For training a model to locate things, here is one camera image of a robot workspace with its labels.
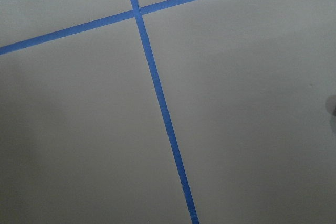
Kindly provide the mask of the red strawberry on table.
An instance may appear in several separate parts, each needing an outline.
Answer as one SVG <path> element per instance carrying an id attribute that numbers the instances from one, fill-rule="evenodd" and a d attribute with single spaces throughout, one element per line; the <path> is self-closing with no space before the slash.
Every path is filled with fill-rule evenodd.
<path id="1" fill-rule="evenodd" d="M 326 111 L 332 115 L 335 116 L 335 110 L 336 110 L 336 95 L 331 95 L 326 99 L 325 102 Z"/>

